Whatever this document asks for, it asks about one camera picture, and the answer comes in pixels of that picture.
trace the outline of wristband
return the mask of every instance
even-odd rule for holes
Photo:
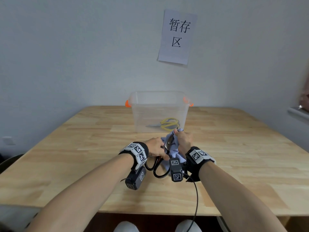
[[[203,164],[207,163],[208,161],[212,161],[214,164],[216,164],[216,160],[213,157],[198,147],[191,147],[191,149],[186,153],[186,157],[187,170],[192,173],[187,182],[200,181],[198,173]]]
[[[137,170],[146,163],[149,150],[147,145],[143,142],[132,142],[123,148],[119,155],[122,153],[128,153],[133,157],[134,164],[131,169]]]

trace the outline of yellow-handled scissors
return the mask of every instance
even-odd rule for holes
[[[178,129],[180,126],[179,120],[176,118],[166,118],[163,121],[161,121],[159,124],[156,125],[147,125],[146,127],[160,127],[161,129],[164,129],[165,131],[173,131],[173,129]]]

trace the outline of person's left arm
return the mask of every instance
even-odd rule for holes
[[[160,138],[145,141],[152,156],[169,157]],[[133,156],[117,155],[93,169],[53,198],[33,219],[26,232],[83,232],[134,164]]]

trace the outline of person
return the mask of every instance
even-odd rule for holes
[[[178,137],[178,150],[185,157],[193,146],[192,134],[176,129],[174,133]],[[160,138],[152,138],[144,144],[150,155],[169,159],[161,148],[164,143]],[[55,196],[33,219],[26,232],[84,231],[115,186],[126,177],[134,162],[131,154],[123,153],[93,169]],[[201,165],[198,176],[231,232],[286,232],[277,217],[259,198],[212,161]],[[189,220],[180,223],[176,232],[185,232],[190,224]],[[125,231],[138,230],[129,222],[121,222],[115,229],[115,232]],[[201,230],[194,223],[190,231]]]

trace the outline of light blue fabric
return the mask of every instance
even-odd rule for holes
[[[178,146],[179,146],[179,143],[178,143],[178,138],[177,136],[174,134],[174,131],[170,132],[168,135],[166,135],[166,137],[161,137],[162,141],[165,143],[165,140],[168,140],[168,138],[171,136],[171,135],[174,135],[174,141],[172,143],[172,146],[171,146],[171,149],[170,149],[170,157],[171,158],[179,158],[180,160],[180,163],[183,163],[185,162],[186,160],[182,157],[182,155],[178,152]],[[170,167],[170,164],[168,161],[166,160],[163,160],[162,162],[163,166],[165,167],[166,170],[169,169]]]

